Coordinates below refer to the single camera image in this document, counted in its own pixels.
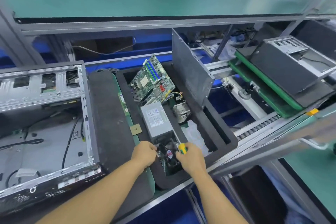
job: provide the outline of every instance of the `yellow object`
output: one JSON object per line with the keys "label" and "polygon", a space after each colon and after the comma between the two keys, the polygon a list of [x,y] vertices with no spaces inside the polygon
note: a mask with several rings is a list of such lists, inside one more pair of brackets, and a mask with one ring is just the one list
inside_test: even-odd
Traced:
{"label": "yellow object", "polygon": [[184,143],[180,143],[180,145],[178,146],[178,149],[179,149],[180,153],[182,153],[182,154],[187,153],[187,147]]}
{"label": "yellow object", "polygon": [[314,114],[318,113],[319,111],[314,108],[313,110],[310,110],[309,112],[306,112],[306,115],[308,116],[313,116]]}

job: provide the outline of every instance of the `white handle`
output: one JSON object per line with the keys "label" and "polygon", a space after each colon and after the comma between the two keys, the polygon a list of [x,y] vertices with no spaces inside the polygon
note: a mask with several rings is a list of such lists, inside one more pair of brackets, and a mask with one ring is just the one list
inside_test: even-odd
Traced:
{"label": "white handle", "polygon": [[328,148],[328,144],[327,143],[317,143],[315,142],[313,139],[304,139],[304,138],[300,138],[299,141],[308,144],[309,146],[313,147],[314,149],[317,150],[326,150]]}

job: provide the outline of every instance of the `plastic bag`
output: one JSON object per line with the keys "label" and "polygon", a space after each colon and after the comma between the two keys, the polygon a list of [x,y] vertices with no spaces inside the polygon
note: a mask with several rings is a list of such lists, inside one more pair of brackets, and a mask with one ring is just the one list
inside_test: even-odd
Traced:
{"label": "plastic bag", "polygon": [[181,128],[188,142],[195,144],[202,150],[203,156],[208,156],[210,154],[208,147],[204,143],[204,139],[197,129],[197,125],[192,120],[188,120],[188,127]]}

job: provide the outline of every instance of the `right hand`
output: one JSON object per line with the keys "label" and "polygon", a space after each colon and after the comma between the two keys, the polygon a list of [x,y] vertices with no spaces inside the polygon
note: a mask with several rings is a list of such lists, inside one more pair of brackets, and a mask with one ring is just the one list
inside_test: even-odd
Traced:
{"label": "right hand", "polygon": [[192,177],[201,173],[207,173],[205,160],[200,148],[193,143],[185,143],[187,153],[176,152],[176,158],[181,162],[183,169]]}

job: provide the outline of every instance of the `person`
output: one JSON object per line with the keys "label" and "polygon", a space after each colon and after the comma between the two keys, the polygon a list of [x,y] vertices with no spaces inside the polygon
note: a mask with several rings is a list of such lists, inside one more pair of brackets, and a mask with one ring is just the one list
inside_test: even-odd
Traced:
{"label": "person", "polygon": [[[176,153],[183,169],[194,179],[209,224],[247,224],[206,171],[202,151],[186,143],[187,153]],[[85,191],[71,198],[40,219],[37,224],[108,224],[131,190],[137,177],[156,158],[157,148],[142,141],[131,160],[118,167]]]}

